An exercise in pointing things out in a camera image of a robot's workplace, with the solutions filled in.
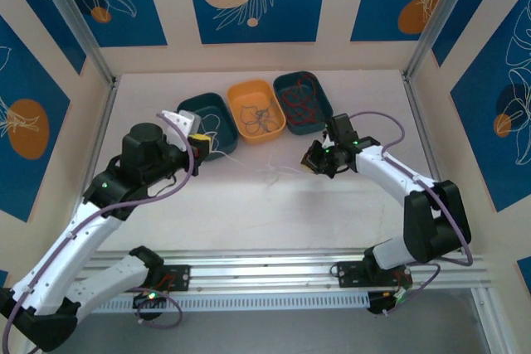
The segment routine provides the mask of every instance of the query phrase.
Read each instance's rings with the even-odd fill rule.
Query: white table surface
[[[313,71],[335,114],[364,110],[387,112],[404,124],[406,139],[391,153],[418,172],[428,167],[397,70]],[[134,74],[122,76],[96,172],[120,153],[121,140],[137,123],[154,122],[155,114],[176,109],[186,98],[204,92],[225,97],[245,80],[273,82],[279,71]],[[378,116],[353,121],[360,137],[386,143],[398,128]],[[382,188],[353,172],[330,180],[302,172],[299,162],[320,133],[295,136],[287,129],[275,141],[249,145],[239,140],[232,157],[201,165],[177,195],[138,207],[101,247],[130,250],[248,250],[363,248],[402,231],[402,208]],[[258,172],[273,166],[299,169],[294,175]],[[151,190],[156,192],[167,182]]]

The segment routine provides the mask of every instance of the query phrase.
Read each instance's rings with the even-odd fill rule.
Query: orange plastic tray
[[[285,128],[285,116],[270,84],[250,80],[227,91],[232,117],[243,140],[260,144],[274,140]]]

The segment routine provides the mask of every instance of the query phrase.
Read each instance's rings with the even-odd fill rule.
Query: plastic tray
[[[202,120],[199,133],[209,133],[212,137],[212,149],[226,154],[234,151],[238,145],[238,130],[234,120],[225,105],[225,101],[216,93],[205,93],[190,99],[185,99],[179,104],[177,111],[181,109],[199,115]],[[211,153],[207,161],[222,157],[221,153]]]
[[[250,80],[232,86],[227,91],[232,116],[244,141],[265,143],[282,134],[285,116],[270,84]]]
[[[334,110],[317,77],[305,70],[279,76],[273,83],[288,130],[303,135],[324,130]]]

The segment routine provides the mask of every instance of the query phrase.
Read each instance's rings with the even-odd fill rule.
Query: red wire
[[[305,80],[308,80],[312,85],[312,90],[308,95],[304,93],[304,88],[307,87],[303,85]],[[282,100],[290,108],[290,111],[286,112],[286,118],[291,124],[315,124],[318,122],[316,114],[320,109],[317,104],[317,87],[312,75],[303,74],[294,86],[282,93]]]

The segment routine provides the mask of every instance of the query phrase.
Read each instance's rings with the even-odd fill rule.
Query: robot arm
[[[210,151],[210,140],[196,135],[199,117],[186,111],[164,111],[163,115],[188,138],[194,157],[192,175],[196,176]],[[163,134],[156,124],[133,126],[124,136],[122,153],[93,179],[83,203],[54,245],[12,289],[0,289],[0,313],[9,318],[18,305],[14,325],[48,352],[60,346],[94,308],[128,289],[151,284],[163,261],[144,247],[132,250],[102,273],[74,282],[98,247],[127,220],[135,206],[116,208],[83,223],[109,205],[149,199],[149,187],[189,167],[186,145],[173,129],[168,128]],[[39,272],[42,274],[37,283],[29,288]]]
[[[459,189],[453,182],[435,182],[382,150],[374,138],[360,138],[350,118],[341,114],[327,122],[324,142],[314,141],[301,162],[315,174],[330,178],[339,168],[348,167],[375,181],[402,205],[403,234],[365,252],[369,278],[404,264],[427,263],[461,247],[450,222],[423,186],[439,196],[467,243],[471,238]]]

